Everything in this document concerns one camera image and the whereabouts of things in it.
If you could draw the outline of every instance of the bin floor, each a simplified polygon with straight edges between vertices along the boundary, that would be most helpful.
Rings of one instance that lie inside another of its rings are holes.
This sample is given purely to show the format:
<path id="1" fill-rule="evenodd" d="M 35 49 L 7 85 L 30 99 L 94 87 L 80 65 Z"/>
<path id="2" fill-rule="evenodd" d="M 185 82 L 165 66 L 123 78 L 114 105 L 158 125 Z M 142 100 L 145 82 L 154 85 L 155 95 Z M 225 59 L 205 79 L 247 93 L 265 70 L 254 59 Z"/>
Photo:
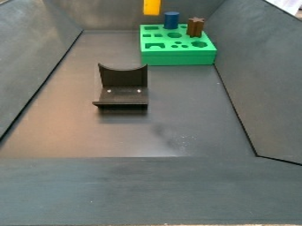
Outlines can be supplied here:
<path id="1" fill-rule="evenodd" d="M 0 146 L 0 225 L 302 223 L 301 166 L 257 158 L 213 66 L 149 69 L 149 111 L 99 111 L 96 64 L 138 33 L 84 33 Z"/>

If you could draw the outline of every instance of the foam block hole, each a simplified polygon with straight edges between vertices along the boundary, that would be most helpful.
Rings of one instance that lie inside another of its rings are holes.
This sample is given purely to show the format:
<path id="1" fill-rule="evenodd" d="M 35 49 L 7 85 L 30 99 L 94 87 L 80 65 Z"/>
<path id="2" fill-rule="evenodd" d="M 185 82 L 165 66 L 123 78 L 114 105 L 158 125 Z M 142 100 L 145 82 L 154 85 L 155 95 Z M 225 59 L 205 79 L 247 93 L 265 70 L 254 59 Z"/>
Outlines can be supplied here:
<path id="1" fill-rule="evenodd" d="M 159 30 L 158 26 L 146 26 L 146 30 L 151 31 L 151 30 Z"/>
<path id="2" fill-rule="evenodd" d="M 183 35 L 182 35 L 181 33 L 173 32 L 173 33 L 169 33 L 167 36 L 169 36 L 170 38 L 178 39 L 178 38 L 181 38 Z"/>
<path id="3" fill-rule="evenodd" d="M 166 47 L 165 43 L 146 43 L 147 49 L 163 49 Z"/>
<path id="4" fill-rule="evenodd" d="M 207 46 L 207 44 L 206 44 L 205 42 L 202 42 L 202 41 L 194 41 L 194 42 L 193 42 L 193 46 L 194 46 L 194 47 L 203 48 L 203 47 Z"/>

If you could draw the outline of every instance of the dark gray surface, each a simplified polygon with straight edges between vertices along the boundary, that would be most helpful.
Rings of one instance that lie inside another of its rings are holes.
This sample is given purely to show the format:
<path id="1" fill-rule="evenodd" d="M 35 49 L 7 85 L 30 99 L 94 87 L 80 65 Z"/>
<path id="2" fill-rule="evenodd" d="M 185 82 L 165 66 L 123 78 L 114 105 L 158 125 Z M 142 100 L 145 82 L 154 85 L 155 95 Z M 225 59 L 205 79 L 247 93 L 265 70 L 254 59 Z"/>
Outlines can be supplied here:
<path id="1" fill-rule="evenodd" d="M 257 153 L 302 163 L 301 21 L 262 0 L 227 0 L 206 28 Z"/>
<path id="2" fill-rule="evenodd" d="M 0 5 L 0 137 L 80 32 L 48 1 Z"/>
<path id="3" fill-rule="evenodd" d="M 0 225 L 302 223 L 302 168 L 250 157 L 0 161 Z"/>
<path id="4" fill-rule="evenodd" d="M 86 30 L 138 30 L 141 24 L 163 24 L 165 12 L 179 11 L 179 22 L 209 18 L 225 0 L 165 0 L 161 15 L 143 15 L 143 0 L 51 0 Z"/>
<path id="5" fill-rule="evenodd" d="M 213 66 L 150 66 L 146 114 L 102 114 L 92 105 L 98 63 L 141 66 L 138 41 L 133 32 L 80 36 L 0 144 L 0 157 L 253 156 Z"/>

